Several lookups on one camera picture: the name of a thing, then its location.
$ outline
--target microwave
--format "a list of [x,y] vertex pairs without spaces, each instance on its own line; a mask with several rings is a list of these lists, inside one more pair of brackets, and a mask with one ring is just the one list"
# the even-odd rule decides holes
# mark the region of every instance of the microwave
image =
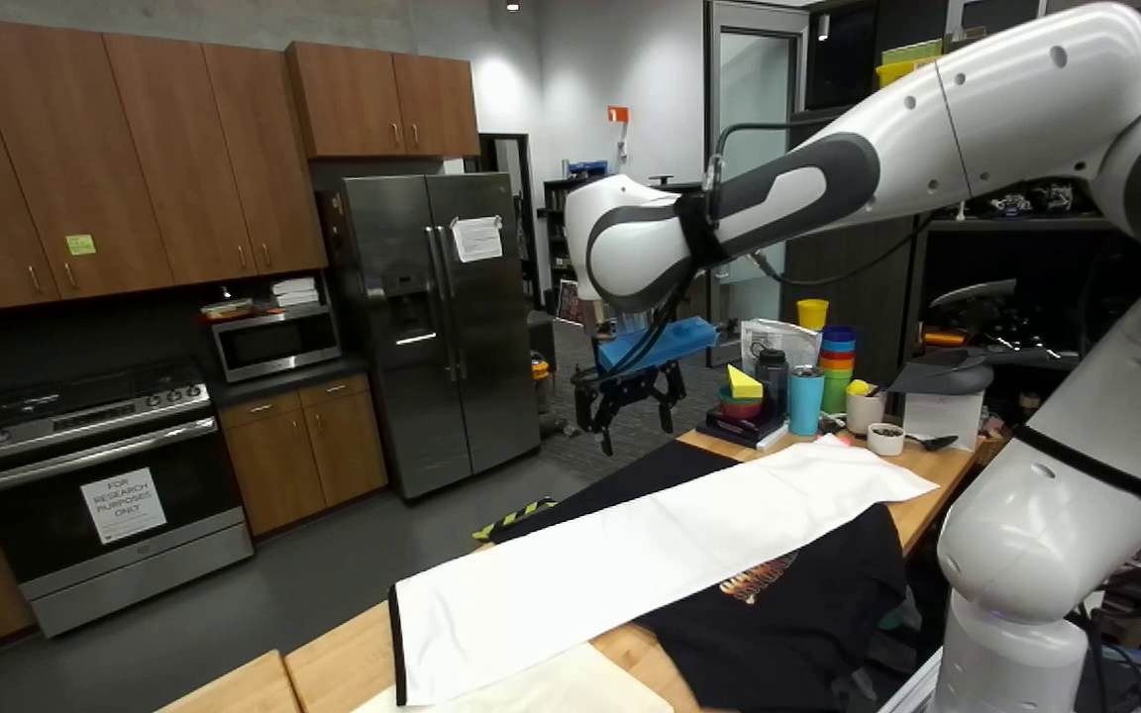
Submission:
[[293,305],[208,325],[227,385],[298,373],[340,361],[340,334],[327,305]]

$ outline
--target floor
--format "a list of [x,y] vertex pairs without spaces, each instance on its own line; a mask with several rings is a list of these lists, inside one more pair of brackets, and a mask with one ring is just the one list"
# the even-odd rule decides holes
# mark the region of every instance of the floor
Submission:
[[[563,498],[632,457],[669,440],[653,404],[612,419],[612,457],[575,432],[569,365],[586,365],[586,338],[555,325],[558,378],[550,385],[548,440],[536,457],[482,480],[400,505],[393,493],[357,498],[256,542],[240,565],[162,593],[106,622],[44,642],[18,633],[0,647],[0,713],[106,713],[153,711],[186,691],[265,653],[298,649],[384,600],[388,581],[470,546],[470,530],[529,505]],[[699,419],[721,378],[682,365],[689,398],[673,432]]]

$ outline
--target oven window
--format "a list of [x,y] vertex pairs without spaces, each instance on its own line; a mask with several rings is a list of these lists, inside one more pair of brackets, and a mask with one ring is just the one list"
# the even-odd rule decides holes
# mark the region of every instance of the oven window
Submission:
[[221,334],[219,341],[221,341],[227,369],[253,369],[265,361],[336,349],[336,334],[327,316],[235,330],[235,334]]
[[[138,469],[149,472],[167,522],[104,546],[84,498],[84,484],[99,484]],[[85,563],[93,554],[136,546],[171,526],[208,519],[229,506],[236,506],[236,486],[229,476],[221,436],[200,436],[157,453],[92,464],[71,476],[22,484],[17,493],[0,493],[0,546],[17,577],[29,581]]]

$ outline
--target oven handle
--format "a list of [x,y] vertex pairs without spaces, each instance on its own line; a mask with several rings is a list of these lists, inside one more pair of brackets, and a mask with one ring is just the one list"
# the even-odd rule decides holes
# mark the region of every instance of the oven handle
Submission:
[[129,440],[109,440],[109,444],[99,444],[85,453],[67,453],[54,459],[6,469],[6,472],[0,472],[0,493],[17,493],[17,486],[38,484],[38,480],[62,480],[62,476],[92,469],[92,464],[128,459],[128,457],[153,453],[153,448],[180,444],[180,440],[200,440],[208,432],[219,432],[212,415],[171,423],[171,429],[141,432]]

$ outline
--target white label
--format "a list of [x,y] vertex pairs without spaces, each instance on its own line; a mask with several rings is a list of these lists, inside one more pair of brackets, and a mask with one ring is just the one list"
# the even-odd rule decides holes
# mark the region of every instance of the white label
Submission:
[[456,257],[459,263],[504,257],[500,227],[504,227],[500,214],[452,222]]
[[167,522],[157,486],[146,469],[84,484],[84,498],[99,542],[120,542]]

